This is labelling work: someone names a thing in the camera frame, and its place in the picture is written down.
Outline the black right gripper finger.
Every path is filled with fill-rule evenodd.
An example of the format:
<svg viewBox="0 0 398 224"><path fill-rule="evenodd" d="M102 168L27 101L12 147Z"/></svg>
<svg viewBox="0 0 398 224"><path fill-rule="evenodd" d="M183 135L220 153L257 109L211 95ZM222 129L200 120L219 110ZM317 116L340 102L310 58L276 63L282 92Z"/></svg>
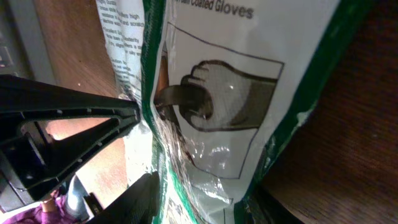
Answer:
<svg viewBox="0 0 398 224"><path fill-rule="evenodd" d="M158 215L159 200L159 173L146 173L88 224L151 224Z"/></svg>

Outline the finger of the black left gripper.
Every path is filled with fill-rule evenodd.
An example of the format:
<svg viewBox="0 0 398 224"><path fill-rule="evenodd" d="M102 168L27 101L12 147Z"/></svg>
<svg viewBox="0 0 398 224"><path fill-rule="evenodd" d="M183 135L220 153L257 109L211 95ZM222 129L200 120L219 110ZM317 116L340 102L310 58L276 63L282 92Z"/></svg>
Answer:
<svg viewBox="0 0 398 224"><path fill-rule="evenodd" d="M1 211L42 200L139 122L135 101L1 75Z"/></svg>

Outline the green white tape package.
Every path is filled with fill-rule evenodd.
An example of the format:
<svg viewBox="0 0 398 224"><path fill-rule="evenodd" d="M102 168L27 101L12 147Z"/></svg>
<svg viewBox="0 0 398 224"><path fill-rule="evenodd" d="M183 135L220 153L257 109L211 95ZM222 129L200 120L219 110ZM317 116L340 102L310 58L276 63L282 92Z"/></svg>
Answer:
<svg viewBox="0 0 398 224"><path fill-rule="evenodd" d="M160 177L155 223L295 223L259 183L320 93L371 1L96 3L121 98L128 182Z"/></svg>

